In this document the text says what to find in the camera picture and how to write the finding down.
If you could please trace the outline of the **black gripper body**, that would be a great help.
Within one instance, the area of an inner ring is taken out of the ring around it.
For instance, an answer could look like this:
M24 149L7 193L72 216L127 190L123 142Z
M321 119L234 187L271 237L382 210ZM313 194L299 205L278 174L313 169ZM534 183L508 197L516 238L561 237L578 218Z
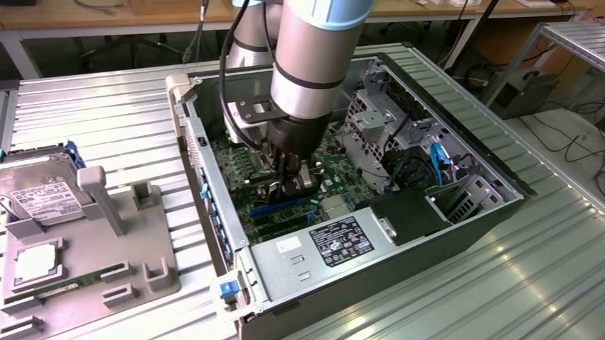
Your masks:
M295 155L301 160L310 159L322 143L330 121L331 115L313 119L289 115L270 121L267 138L271 152Z

